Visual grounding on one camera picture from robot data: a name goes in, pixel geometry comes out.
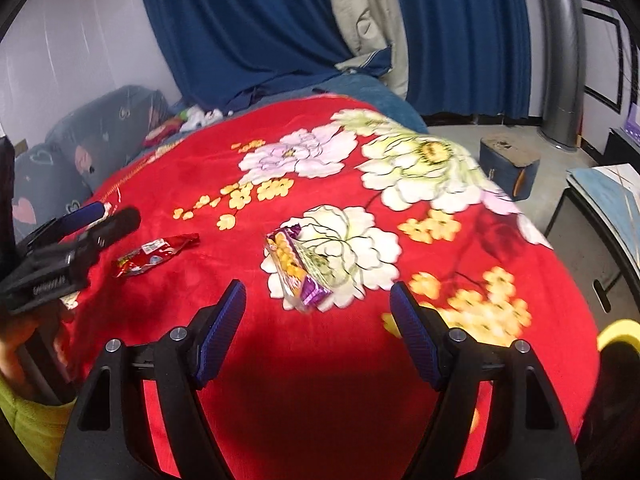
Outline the person's left hand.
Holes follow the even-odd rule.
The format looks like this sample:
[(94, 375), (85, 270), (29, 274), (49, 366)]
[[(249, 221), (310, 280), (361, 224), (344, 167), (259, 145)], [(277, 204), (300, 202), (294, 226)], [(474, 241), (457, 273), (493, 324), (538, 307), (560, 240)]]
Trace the person's left hand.
[(1, 376), (13, 391), (24, 399), (35, 400), (37, 391), (27, 378), (18, 358), (18, 348), (28, 341), (44, 322), (51, 318), (59, 318), (62, 307), (59, 301), (55, 301), (1, 320)]

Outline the green sleeve forearm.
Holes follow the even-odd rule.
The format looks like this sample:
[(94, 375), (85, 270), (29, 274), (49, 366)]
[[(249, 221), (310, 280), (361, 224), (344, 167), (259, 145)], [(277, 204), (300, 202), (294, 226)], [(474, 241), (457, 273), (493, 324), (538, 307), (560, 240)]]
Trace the green sleeve forearm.
[(53, 479), (65, 430), (75, 402), (44, 405), (15, 393), (1, 377), (1, 409), (17, 439)]

